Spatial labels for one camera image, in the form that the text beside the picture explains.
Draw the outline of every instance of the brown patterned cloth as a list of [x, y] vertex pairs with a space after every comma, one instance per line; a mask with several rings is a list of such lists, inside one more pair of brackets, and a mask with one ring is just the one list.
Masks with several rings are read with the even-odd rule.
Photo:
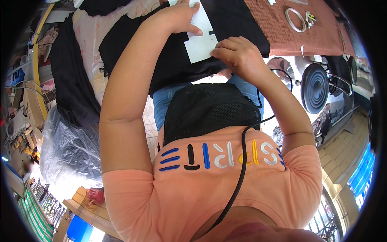
[[[324, 0], [309, 0], [308, 5], [289, 0], [276, 0], [274, 5], [267, 0], [245, 0], [245, 3], [270, 43], [270, 55], [302, 56], [301, 46], [304, 45], [305, 56], [344, 53], [356, 56], [344, 26], [336, 21], [333, 10]], [[304, 18], [309, 11], [318, 22], [303, 33], [296, 32], [285, 17], [285, 10], [290, 7]], [[289, 16], [295, 26], [302, 29], [297, 15], [289, 12]]]

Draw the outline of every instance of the metal ring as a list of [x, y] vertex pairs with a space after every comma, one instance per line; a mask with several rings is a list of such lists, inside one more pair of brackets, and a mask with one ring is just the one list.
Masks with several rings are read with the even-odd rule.
[[[294, 12], [294, 13], [299, 17], [299, 19], [300, 19], [301, 22], [302, 22], [302, 30], [299, 30], [299, 29], [293, 24], [293, 22], [290, 20], [290, 18], [289, 18], [289, 11]], [[288, 20], [290, 26], [291, 26], [295, 31], [297, 31], [297, 32], [299, 32], [299, 33], [302, 33], [302, 32], [304, 32], [304, 31], [307, 29], [307, 25], [305, 24], [304, 18], [301, 16], [301, 14], [300, 14], [297, 10], [295, 10], [295, 9], [293, 9], [293, 8], [288, 8], [288, 9], [285, 10], [285, 16], [286, 16], [286, 19]]]
[[352, 88], [351, 88], [351, 85], [349, 84], [349, 82], [347, 82], [347, 80], [345, 80], [344, 78], [339, 77], [339, 76], [337, 76], [337, 75], [335, 75], [335, 74], [328, 73], [328, 72], [327, 72], [327, 75], [336, 77], [336, 78], [342, 80], [345, 84], [347, 84], [348, 87], [349, 87], [349, 93], [348, 93], [347, 91], [345, 91], [344, 89], [339, 88], [339, 87], [336, 86], [335, 84], [329, 82], [328, 84], [329, 84], [330, 86], [336, 87], [337, 89], [341, 90], [343, 93], [347, 94], [348, 96], [352, 95]]

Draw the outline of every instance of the jeans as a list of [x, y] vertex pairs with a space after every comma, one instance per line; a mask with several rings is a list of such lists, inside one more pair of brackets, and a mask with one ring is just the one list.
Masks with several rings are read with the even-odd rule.
[[[233, 75], [230, 80], [227, 81], [229, 84], [234, 84], [239, 91], [244, 95], [250, 98], [256, 106], [259, 106], [257, 88], [252, 84], [246, 82], [237, 75]], [[168, 86], [162, 88], [153, 94], [153, 106], [154, 106], [154, 119], [156, 121], [157, 131], [160, 132], [161, 127], [164, 125], [165, 115], [168, 110], [168, 106], [172, 100], [173, 95], [179, 89], [182, 89], [186, 86], [192, 85], [189, 83], [183, 83], [173, 86]], [[259, 92], [259, 99], [262, 103], [262, 107], [259, 109], [261, 113], [261, 120], [264, 115], [264, 97]]]

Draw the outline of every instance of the hand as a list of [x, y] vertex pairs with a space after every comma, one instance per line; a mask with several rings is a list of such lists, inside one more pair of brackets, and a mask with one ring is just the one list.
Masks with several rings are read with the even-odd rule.
[[236, 75], [243, 80], [263, 87], [272, 75], [266, 66], [258, 48], [245, 37], [230, 37], [219, 42], [210, 52], [215, 58], [225, 63]]
[[160, 10], [154, 16], [163, 18], [163, 24], [170, 26], [173, 34], [191, 32], [202, 36], [203, 32], [191, 24], [192, 16], [199, 10], [200, 3], [195, 3], [193, 7], [189, 7], [189, 3], [189, 0], [178, 0], [175, 5]]

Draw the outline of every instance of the red plastic bag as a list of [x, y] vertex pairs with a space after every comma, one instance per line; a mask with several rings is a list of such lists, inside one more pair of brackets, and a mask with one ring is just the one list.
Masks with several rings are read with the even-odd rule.
[[86, 191], [86, 207], [89, 210], [94, 210], [96, 207], [99, 207], [105, 201], [103, 196], [103, 191], [90, 188]]

